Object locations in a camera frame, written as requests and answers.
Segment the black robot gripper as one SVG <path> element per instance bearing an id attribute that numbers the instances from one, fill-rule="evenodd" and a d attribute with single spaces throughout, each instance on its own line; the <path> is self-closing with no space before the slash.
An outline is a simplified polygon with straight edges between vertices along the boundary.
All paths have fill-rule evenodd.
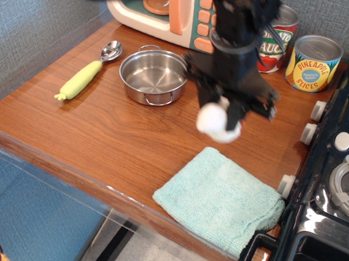
<path id="1" fill-rule="evenodd" d="M 227 131 L 233 131 L 249 111 L 273 119 L 277 114 L 278 92 L 258 72 L 257 41 L 243 46 L 230 43 L 212 31 L 214 53 L 184 54 L 186 76 L 196 83 L 199 107 L 218 103 L 224 96 L 227 109 Z"/>

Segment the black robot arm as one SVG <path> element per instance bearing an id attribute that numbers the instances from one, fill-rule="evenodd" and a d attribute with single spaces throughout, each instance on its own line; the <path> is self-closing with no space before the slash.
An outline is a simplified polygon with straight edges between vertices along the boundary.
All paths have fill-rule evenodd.
<path id="1" fill-rule="evenodd" d="M 266 119 L 277 113 L 278 92 L 257 68 L 264 29 L 278 16 L 280 0 L 213 0 L 212 54 L 188 53 L 186 76 L 197 85 L 199 106 L 226 99 L 224 131 L 234 131 L 249 111 Z"/>

